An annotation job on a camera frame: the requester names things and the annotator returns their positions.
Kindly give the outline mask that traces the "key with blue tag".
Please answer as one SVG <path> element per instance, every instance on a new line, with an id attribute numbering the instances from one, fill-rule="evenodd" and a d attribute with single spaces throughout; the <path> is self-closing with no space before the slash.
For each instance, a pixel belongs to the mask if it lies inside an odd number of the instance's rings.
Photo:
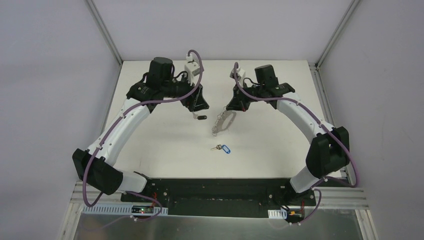
<path id="1" fill-rule="evenodd" d="M 230 154 L 231 153 L 230 148 L 227 145 L 225 145 L 225 144 L 218 144 L 215 147 L 211 148 L 210 150 L 211 151 L 219 150 L 219 151 L 223 151 L 226 154 Z"/>

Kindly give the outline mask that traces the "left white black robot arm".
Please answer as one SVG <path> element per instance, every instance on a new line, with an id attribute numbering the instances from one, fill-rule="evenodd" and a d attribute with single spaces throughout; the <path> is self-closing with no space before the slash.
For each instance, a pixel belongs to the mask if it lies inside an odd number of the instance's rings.
<path id="1" fill-rule="evenodd" d="M 130 87 L 111 124 L 90 146 L 73 153 L 80 180 L 106 195 L 133 192 L 143 203 L 152 198 L 153 189 L 147 185 L 145 176 L 119 170 L 114 165 L 130 136 L 158 105 L 175 100 L 191 113 L 209 108 L 202 85 L 194 82 L 195 77 L 202 75 L 203 68 L 191 52 L 186 56 L 184 70 L 178 75 L 174 73 L 175 66 L 169 58 L 155 57 L 150 62 L 148 72 Z"/>

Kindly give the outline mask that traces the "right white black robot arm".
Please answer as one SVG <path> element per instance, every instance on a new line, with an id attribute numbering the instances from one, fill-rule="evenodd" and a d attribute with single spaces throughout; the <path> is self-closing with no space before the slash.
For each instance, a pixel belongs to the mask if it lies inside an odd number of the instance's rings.
<path id="1" fill-rule="evenodd" d="M 284 190 L 284 200 L 296 205 L 304 192 L 316 186 L 328 174 L 348 165 L 349 133 L 344 127 L 318 118 L 288 83 L 279 83 L 270 64 L 256 67 L 256 83 L 245 84 L 246 72 L 235 63 L 229 76 L 234 79 L 233 97 L 227 104 L 229 111 L 245 112 L 253 102 L 265 102 L 284 114 L 303 133 L 309 142 L 305 167 L 289 180 Z"/>

